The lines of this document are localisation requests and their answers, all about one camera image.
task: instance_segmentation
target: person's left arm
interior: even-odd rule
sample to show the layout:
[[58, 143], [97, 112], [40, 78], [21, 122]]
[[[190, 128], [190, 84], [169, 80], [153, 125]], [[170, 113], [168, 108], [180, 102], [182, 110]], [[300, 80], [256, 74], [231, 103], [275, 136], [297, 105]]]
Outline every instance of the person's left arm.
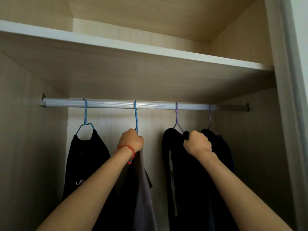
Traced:
[[[135, 152], [143, 148], [143, 137], [134, 129], [122, 134], [118, 147], [131, 145]], [[123, 167], [132, 157], [128, 147], [120, 148], [91, 177], [68, 196], [37, 228], [37, 231], [92, 230], [110, 191]]]

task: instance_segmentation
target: lp logo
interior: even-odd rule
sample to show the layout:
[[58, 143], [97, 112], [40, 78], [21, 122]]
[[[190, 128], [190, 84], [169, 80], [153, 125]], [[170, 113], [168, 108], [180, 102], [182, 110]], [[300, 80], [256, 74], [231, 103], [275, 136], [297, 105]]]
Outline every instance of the lp logo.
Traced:
[[76, 185], [81, 185], [84, 181], [83, 180], [80, 180], [79, 183], [78, 181], [76, 182]]

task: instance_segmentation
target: forearm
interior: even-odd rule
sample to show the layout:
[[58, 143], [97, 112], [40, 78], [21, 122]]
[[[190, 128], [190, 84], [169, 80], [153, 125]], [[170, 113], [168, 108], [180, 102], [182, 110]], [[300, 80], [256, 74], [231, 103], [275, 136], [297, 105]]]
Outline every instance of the forearm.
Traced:
[[37, 231], [91, 230], [132, 153], [128, 147], [119, 149], [60, 204]]
[[198, 160], [213, 179], [239, 230], [291, 230], [216, 154], [207, 152]]

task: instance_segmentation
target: wardrobe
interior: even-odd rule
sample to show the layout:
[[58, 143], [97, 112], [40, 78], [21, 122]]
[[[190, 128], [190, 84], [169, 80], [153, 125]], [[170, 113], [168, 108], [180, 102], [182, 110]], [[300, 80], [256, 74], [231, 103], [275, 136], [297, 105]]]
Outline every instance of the wardrobe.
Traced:
[[[179, 110], [183, 130], [229, 145], [236, 175], [291, 228], [296, 216], [264, 0], [0, 0], [0, 226], [34, 230], [60, 203], [84, 109], [42, 98], [246, 105]], [[109, 152], [133, 109], [88, 108]], [[168, 231], [161, 140], [174, 110], [138, 109], [159, 230]], [[92, 127], [78, 137], [90, 139]]]

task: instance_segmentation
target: purple garment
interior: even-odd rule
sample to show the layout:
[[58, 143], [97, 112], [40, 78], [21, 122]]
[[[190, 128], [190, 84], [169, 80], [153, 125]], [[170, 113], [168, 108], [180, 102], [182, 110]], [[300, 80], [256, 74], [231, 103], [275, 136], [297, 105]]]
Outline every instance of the purple garment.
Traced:
[[133, 230], [158, 231], [156, 218], [152, 206], [150, 186], [144, 169], [142, 150], [138, 154], [136, 154], [134, 161], [135, 167], [137, 167], [137, 171], [135, 171], [135, 173], [137, 173], [138, 175], [139, 185], [137, 192]]

